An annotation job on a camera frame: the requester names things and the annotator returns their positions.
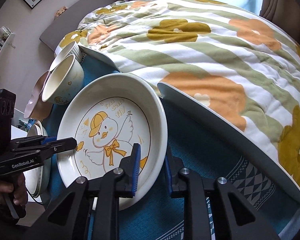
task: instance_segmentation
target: human hand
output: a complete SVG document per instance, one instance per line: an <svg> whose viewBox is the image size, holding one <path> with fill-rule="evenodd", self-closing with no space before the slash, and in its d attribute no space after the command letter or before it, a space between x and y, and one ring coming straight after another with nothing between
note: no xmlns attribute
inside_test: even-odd
<svg viewBox="0 0 300 240"><path fill-rule="evenodd" d="M13 191L13 184L0 180L0 204L6 205L2 193L11 193ZM26 190L26 178L21 173L18 176L18 187L13 193L13 202L15 205L25 205L28 202L28 193Z"/></svg>

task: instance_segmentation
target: yellow bow tie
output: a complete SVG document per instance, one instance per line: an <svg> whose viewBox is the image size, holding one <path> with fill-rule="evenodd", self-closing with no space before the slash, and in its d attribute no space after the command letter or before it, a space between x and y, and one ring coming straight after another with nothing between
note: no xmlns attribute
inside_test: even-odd
<svg viewBox="0 0 300 240"><path fill-rule="evenodd" d="M118 143L117 140L114 140L113 143L110 146L105 146L105 151L106 151L106 156L109 157L110 156L110 161L109 161L109 166L113 166L113 153L112 151L114 151L115 153L119 153L120 155L122 155L123 157L125 157L126 153L123 150L119 150L116 149L118 148L120 145Z"/></svg>

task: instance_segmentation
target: camera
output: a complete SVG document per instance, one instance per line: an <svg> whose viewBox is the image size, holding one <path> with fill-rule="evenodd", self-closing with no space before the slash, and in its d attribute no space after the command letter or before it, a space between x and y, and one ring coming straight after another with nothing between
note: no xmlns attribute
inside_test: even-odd
<svg viewBox="0 0 300 240"><path fill-rule="evenodd" d="M0 89L0 154L6 150L11 140L11 122L15 103L14 93Z"/></svg>

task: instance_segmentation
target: screw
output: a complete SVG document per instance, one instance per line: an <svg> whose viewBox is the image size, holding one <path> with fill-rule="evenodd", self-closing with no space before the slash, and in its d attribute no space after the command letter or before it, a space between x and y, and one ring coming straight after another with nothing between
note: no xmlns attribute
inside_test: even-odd
<svg viewBox="0 0 300 240"><path fill-rule="evenodd" d="M75 180L75 182L78 184L83 184L85 181L86 181L85 177L77 177L77 179Z"/></svg>
<svg viewBox="0 0 300 240"><path fill-rule="evenodd" d="M220 177L220 178L218 179L218 182L219 182L220 184L226 184L226 183L227 183L227 179L224 178L224 177Z"/></svg>
<svg viewBox="0 0 300 240"><path fill-rule="evenodd" d="M113 170L113 173L119 175L119 174L123 173L123 169L121 169L121 168L115 168L115 169Z"/></svg>
<svg viewBox="0 0 300 240"><path fill-rule="evenodd" d="M187 175L187 174L190 173L190 170L189 170L188 168L182 168L182 169L180 170L180 172L181 172L182 174Z"/></svg>

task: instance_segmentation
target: floral blanket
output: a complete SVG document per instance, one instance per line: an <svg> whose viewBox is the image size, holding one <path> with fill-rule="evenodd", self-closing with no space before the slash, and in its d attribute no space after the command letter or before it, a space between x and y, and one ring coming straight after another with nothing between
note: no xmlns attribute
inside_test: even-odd
<svg viewBox="0 0 300 240"><path fill-rule="evenodd" d="M73 40L208 106L300 186L300 46L272 23L212 0L126 0L89 13L57 52Z"/></svg>

